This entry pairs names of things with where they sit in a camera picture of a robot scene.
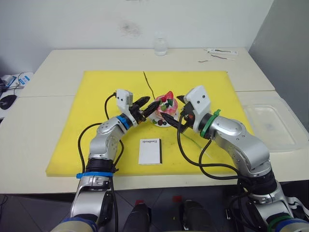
green cable tie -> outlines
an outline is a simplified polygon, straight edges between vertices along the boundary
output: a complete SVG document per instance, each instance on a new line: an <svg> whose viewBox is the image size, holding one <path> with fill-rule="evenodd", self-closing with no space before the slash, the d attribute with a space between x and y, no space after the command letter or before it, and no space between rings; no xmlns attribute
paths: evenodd
<svg viewBox="0 0 309 232"><path fill-rule="evenodd" d="M201 133L199 134L202 138L204 138L204 135L208 129L208 127L211 125L211 123L214 121L214 119L219 116L220 113L220 109L216 110L213 115L210 117L210 119L207 121L206 125L204 126L203 130L201 131Z"/></svg>
<svg viewBox="0 0 309 232"><path fill-rule="evenodd" d="M273 219L273 220L269 223L269 225L268 225L268 227L267 227L267 232L271 232L271 228L272 228L276 223L278 223L278 222L280 222L280 221L283 221L283 220L286 220L286 219L292 219L292 217L291 217L291 216L288 216L288 215L285 215L285 216L281 216L281 217L277 217L277 218Z"/></svg>

paper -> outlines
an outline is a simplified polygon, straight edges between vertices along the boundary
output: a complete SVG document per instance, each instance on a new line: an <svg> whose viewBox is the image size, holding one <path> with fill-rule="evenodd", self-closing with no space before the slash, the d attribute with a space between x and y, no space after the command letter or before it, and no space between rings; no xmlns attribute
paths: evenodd
<svg viewBox="0 0 309 232"><path fill-rule="evenodd" d="M161 164L161 139L141 139L139 164Z"/></svg>

white table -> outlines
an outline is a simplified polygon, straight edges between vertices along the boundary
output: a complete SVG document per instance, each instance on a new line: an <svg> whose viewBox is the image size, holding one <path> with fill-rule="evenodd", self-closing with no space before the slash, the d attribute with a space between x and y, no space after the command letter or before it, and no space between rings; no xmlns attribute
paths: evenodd
<svg viewBox="0 0 309 232"><path fill-rule="evenodd" d="M34 74L0 124L0 193L75 192L78 179L46 177L45 169L67 120L83 72L87 70L228 71L240 101L278 96L244 48L237 60L211 58L203 49L55 50ZM198 63L198 60L212 61ZM309 150L271 154L279 181L308 179ZM115 177L116 189L234 184L203 175Z"/></svg>

